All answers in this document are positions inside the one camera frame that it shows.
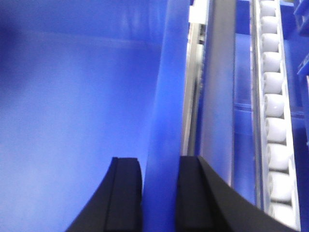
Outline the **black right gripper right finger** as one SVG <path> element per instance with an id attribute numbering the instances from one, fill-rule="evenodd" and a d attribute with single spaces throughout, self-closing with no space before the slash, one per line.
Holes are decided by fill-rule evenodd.
<path id="1" fill-rule="evenodd" d="M 177 181 L 178 232 L 292 232 L 233 190 L 201 156 L 182 156 Z"/>

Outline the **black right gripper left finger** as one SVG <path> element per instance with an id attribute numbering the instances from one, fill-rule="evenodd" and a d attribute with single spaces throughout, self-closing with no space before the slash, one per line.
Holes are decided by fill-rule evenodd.
<path id="1" fill-rule="evenodd" d="M 142 175 L 137 158 L 114 157 L 69 232 L 140 232 Z"/>

